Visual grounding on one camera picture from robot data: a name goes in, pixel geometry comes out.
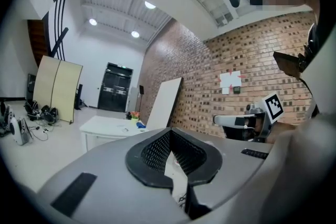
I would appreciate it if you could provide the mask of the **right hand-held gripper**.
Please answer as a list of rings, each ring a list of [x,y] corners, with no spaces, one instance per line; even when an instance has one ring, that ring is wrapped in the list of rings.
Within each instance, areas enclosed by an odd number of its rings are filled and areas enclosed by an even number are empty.
[[[223,125],[228,139],[264,143],[283,114],[280,99],[274,92],[259,102],[248,104],[243,115],[215,115],[213,122]]]

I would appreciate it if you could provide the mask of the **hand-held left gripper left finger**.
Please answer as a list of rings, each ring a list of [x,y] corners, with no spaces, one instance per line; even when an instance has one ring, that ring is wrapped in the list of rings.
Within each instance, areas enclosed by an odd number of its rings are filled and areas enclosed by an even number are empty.
[[[97,146],[61,169],[39,190],[51,204],[82,172],[96,180],[72,215],[79,223],[187,223],[188,215],[168,189],[143,185],[127,169],[125,157],[135,144],[154,136],[148,131]]]

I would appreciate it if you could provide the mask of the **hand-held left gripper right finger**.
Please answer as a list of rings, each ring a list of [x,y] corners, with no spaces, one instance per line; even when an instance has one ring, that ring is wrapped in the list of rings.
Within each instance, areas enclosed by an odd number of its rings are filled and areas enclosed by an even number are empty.
[[[272,145],[172,129],[172,204],[215,210],[255,175]]]

